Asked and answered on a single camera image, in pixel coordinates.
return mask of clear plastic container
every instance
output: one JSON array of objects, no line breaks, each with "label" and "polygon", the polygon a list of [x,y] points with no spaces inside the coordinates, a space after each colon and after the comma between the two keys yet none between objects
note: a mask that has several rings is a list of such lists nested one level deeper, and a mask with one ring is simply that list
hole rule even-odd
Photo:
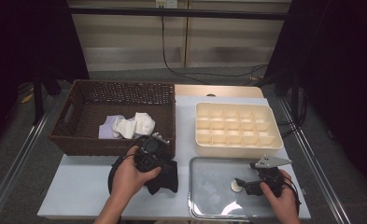
[{"label": "clear plastic container", "polygon": [[267,105],[199,103],[195,117],[196,151],[205,157],[259,159],[283,147]]}]

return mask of table top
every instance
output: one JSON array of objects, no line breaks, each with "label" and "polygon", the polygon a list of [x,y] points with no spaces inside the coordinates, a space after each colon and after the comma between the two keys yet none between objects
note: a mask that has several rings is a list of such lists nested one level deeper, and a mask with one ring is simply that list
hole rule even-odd
[{"label": "table top", "polygon": [[[208,94],[214,94],[217,97],[208,97]],[[175,194],[169,189],[160,189],[155,195],[150,195],[146,188],[142,188],[124,210],[122,214],[124,219],[192,219],[188,207],[189,163],[198,155],[195,152],[192,125],[188,125],[187,120],[193,120],[195,117],[195,104],[205,101],[268,104],[261,90],[255,87],[176,85],[176,157],[174,160],[178,164],[178,193]],[[281,148],[276,156],[288,159],[284,148]],[[64,155],[38,215],[56,219],[96,218],[108,197],[106,180],[110,165],[115,159],[116,157]],[[284,165],[281,168],[290,173],[297,189],[301,189],[291,165]],[[299,195],[302,202],[299,217],[310,218],[301,191]]]}]

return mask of brown wicker basket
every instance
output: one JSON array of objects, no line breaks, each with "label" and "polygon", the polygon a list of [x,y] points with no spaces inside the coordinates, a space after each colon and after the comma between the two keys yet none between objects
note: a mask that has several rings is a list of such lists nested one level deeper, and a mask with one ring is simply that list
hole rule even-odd
[{"label": "brown wicker basket", "polygon": [[148,113],[155,133],[170,141],[167,157],[175,157],[175,86],[161,83],[76,80],[49,135],[66,155],[120,156],[134,139],[99,139],[99,125],[110,115],[133,118]]}]

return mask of electrical outlet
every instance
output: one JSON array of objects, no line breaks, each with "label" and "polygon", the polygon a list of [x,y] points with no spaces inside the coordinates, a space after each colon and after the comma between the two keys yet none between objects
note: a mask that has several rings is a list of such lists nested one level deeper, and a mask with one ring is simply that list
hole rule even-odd
[{"label": "electrical outlet", "polygon": [[177,8],[177,0],[166,0],[167,8]]},{"label": "electrical outlet", "polygon": [[156,0],[156,8],[166,8],[166,0]]}]

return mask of divided organizer box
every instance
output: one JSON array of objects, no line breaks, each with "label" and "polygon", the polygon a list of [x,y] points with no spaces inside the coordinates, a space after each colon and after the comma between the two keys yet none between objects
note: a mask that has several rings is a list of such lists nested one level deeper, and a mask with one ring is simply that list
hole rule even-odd
[{"label": "divided organizer box", "polygon": [[259,159],[283,147],[268,105],[199,103],[195,140],[197,153],[205,157]]}]

